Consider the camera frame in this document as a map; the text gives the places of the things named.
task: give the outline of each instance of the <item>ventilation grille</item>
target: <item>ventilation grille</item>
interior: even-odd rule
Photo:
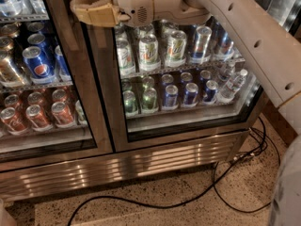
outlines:
[[[145,23],[148,19],[148,12],[145,8],[140,8],[138,11],[138,21],[140,23]]]

